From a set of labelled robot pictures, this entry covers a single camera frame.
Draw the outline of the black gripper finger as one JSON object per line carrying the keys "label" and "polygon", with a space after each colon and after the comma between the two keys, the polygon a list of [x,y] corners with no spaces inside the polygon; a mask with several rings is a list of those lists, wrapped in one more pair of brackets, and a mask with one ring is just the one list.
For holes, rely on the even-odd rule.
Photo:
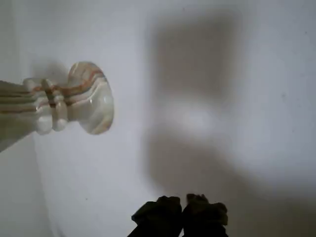
{"label": "black gripper finger", "polygon": [[187,194],[182,212],[185,237],[228,237],[228,210],[221,203],[210,203],[205,195]]}
{"label": "black gripper finger", "polygon": [[137,226],[129,237],[178,237],[182,230],[180,198],[161,196],[156,201],[148,201],[131,220]]}

